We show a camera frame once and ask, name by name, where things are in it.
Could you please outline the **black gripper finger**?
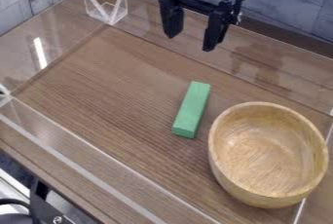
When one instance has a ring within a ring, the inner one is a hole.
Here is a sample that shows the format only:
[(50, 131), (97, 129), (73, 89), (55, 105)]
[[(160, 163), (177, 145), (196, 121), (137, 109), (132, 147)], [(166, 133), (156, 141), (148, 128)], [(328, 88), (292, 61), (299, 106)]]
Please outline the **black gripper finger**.
[(209, 26), (205, 32), (204, 51), (215, 50), (217, 44), (224, 40), (231, 24), (229, 13), (213, 11), (209, 16)]
[(160, 0), (165, 34), (174, 38), (184, 30), (184, 7), (180, 0)]

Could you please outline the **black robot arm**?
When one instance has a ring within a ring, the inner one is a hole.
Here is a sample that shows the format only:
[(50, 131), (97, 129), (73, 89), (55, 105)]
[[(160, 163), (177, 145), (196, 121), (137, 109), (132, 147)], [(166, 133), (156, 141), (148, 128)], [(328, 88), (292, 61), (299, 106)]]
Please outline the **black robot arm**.
[(174, 38), (184, 30), (185, 10), (209, 17), (205, 31), (204, 51), (211, 52), (224, 41), (231, 25), (237, 25), (243, 16), (245, 0), (160, 0), (165, 34)]

